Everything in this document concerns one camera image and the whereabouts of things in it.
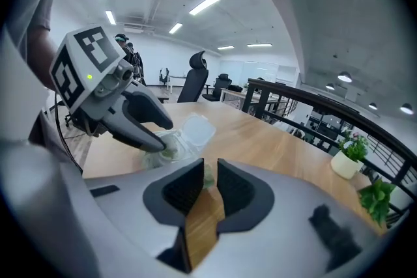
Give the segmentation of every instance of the recessed ceiling light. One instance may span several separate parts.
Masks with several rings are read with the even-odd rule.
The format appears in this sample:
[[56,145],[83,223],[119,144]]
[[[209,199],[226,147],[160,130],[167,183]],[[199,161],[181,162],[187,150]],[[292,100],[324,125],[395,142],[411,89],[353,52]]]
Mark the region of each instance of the recessed ceiling light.
[[248,44],[248,47],[249,47],[249,48],[254,48],[254,47],[258,47],[258,46],[272,46],[272,44],[271,44],[271,43],[264,43],[264,44],[261,44],[261,43],[256,43],[256,44]]
[[376,104],[374,104],[373,102],[369,104],[369,108],[373,109],[373,110],[378,110],[378,107]]
[[112,25],[116,24],[115,18],[113,17],[113,13],[110,10],[106,11],[106,15],[109,18],[109,21]]
[[217,3],[220,0],[204,0],[200,5],[196,6],[190,11],[191,15],[196,15],[200,13],[203,9],[206,9],[207,7],[213,5],[214,3]]
[[182,23],[176,23],[174,27],[169,31],[169,34],[175,33],[178,29],[182,27]]
[[352,77],[349,73],[347,73],[346,71],[340,72],[340,74],[338,75],[339,80],[342,80],[346,83],[351,83],[352,82]]
[[218,49],[219,50],[228,50],[228,49],[234,49],[234,48],[235,48],[234,46],[221,46]]
[[408,115],[412,115],[412,114],[414,114],[414,111],[412,110],[412,107],[411,107],[411,105],[410,105],[410,104],[403,104],[403,105],[401,106],[400,110],[401,110],[403,113],[406,113],[406,114],[408,114]]

